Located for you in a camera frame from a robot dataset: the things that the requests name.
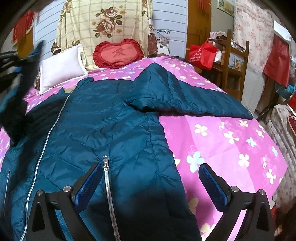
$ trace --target red pillow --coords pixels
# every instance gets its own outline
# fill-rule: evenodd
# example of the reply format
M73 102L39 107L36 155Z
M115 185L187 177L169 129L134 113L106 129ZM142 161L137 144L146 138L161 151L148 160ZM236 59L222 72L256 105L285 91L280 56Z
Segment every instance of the red pillow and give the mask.
M117 69L141 60L144 57L139 43L133 39L124 39L121 43L104 41L94 50L94 62L101 68Z

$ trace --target picture on wall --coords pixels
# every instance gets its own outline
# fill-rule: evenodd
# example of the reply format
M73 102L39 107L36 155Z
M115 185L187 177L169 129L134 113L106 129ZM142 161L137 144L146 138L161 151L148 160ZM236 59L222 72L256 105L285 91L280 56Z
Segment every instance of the picture on wall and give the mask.
M217 8L234 17L234 0L217 0Z

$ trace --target pink floral bedsheet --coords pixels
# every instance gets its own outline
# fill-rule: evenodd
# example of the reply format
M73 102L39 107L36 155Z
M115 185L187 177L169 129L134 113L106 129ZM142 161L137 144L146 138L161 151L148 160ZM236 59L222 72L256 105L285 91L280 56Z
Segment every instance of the pink floral bedsheet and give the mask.
M162 65L179 80L192 86L222 91L196 73L191 65L168 56L143 59L116 70L96 70L90 72L89 76L95 81L134 80L152 62ZM61 87L74 87L79 80L77 78L64 82L41 96L31 89L25 98L28 111L57 93ZM198 178L198 168L202 163L208 163L230 186L236 185L247 192L256 192L262 188L269 198L286 172L287 164L281 152L255 119L161 116L160 122L182 178L189 208L196 215L203 240L215 227L222 213L215 209ZM8 148L9 137L1 130L0 168ZM245 212L241 213L229 240L234 240L244 214Z

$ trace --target metal screw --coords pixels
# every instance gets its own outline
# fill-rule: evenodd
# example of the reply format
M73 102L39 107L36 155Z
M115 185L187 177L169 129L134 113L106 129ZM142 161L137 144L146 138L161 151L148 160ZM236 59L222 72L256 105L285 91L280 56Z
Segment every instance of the metal screw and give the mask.
M234 191L234 192L238 192L239 191L239 188L237 186L232 186L231 187L231 190Z
M65 186L64 188L63 188L63 191L64 192L68 192L68 191L70 191L71 190L71 187L70 186Z
M260 193L261 195L265 195L265 191L264 191L263 189L259 189L259 193Z
M43 194L43 191L42 190L38 190L37 191L37 196L41 196Z

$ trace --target blue gripper pad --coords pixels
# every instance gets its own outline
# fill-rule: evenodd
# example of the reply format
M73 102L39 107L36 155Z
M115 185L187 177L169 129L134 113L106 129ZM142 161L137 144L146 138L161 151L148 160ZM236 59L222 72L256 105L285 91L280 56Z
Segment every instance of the blue gripper pad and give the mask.
M225 212L231 199L229 185L206 163L200 165L198 175L216 209Z
M95 163L88 172L73 185L71 200L76 212L84 211L103 176L103 168Z

